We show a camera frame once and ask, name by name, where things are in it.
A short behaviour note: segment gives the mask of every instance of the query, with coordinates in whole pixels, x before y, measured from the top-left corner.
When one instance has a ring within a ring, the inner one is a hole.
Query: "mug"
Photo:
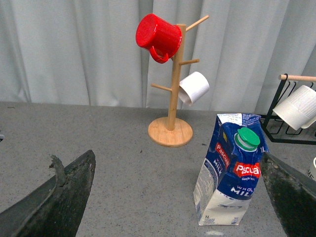
[[[273,111],[295,130],[308,128],[316,121],[316,91],[303,85]]]
[[[183,103],[192,106],[208,90],[209,84],[205,76],[194,72],[180,81],[179,98]]]
[[[316,181],[316,157],[314,158],[310,169],[306,172],[306,175]]]
[[[136,43],[147,49],[153,59],[165,63],[179,49],[182,33],[177,25],[172,25],[154,14],[148,14],[136,30]]]

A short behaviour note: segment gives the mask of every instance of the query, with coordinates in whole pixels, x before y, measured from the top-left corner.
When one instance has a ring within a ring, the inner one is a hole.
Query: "black metal rack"
[[[285,122],[276,115],[272,115],[273,109],[275,106],[278,104],[278,102],[281,100],[281,98],[284,95],[291,95],[295,88],[297,87],[297,81],[305,81],[310,83],[310,88],[313,88],[315,82],[316,82],[316,77],[305,77],[305,76],[291,76],[288,74],[280,75],[280,84],[276,90],[276,94],[273,98],[273,101],[270,105],[269,111],[267,115],[261,115],[261,127],[264,130],[265,134],[267,137],[270,139],[272,142],[276,143],[291,143],[291,144],[307,144],[307,145],[316,145],[316,140],[301,140],[299,139],[299,136],[302,134],[303,129],[299,129],[298,131],[291,132],[290,130],[293,130],[290,128],[289,125],[285,124]],[[276,131],[272,132],[271,128],[268,128],[269,122],[273,120],[274,124],[278,124]],[[288,135],[290,137],[297,137],[297,139],[284,139],[284,138],[276,138],[273,135],[280,135],[281,131],[284,131],[285,136]]]

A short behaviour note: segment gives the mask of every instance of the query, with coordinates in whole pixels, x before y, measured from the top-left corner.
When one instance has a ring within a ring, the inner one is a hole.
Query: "wooden mug tree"
[[[202,23],[207,18],[208,15],[196,21],[189,27],[186,27],[185,24],[177,24],[177,26],[179,26],[181,29],[182,39],[178,51],[171,58],[173,61],[171,88],[154,83],[151,84],[152,87],[170,92],[168,117],[158,118],[152,121],[148,127],[148,134],[150,138],[159,145],[165,147],[180,147],[187,144],[193,136],[191,126],[187,122],[176,118],[178,95],[180,89],[180,74],[182,65],[199,62],[199,59],[182,61],[186,32]]]

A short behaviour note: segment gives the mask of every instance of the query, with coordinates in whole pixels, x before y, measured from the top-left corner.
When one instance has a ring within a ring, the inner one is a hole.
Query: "round wooden base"
[[[167,119],[168,117],[163,117],[152,121],[148,127],[150,138],[165,147],[181,147],[187,144],[193,136],[191,126],[187,122],[176,118],[174,130],[169,131],[166,128]]]

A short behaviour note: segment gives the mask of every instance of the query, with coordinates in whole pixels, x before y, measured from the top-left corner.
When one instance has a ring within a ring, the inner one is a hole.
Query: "mug handle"
[[[316,121],[316,116],[313,119],[311,119],[310,121],[308,121],[306,124],[302,125],[301,128],[306,129],[309,126],[311,126],[315,121]]]
[[[169,59],[168,54],[165,54],[164,57],[160,57],[153,46],[149,49],[149,52],[156,62],[165,63]]]

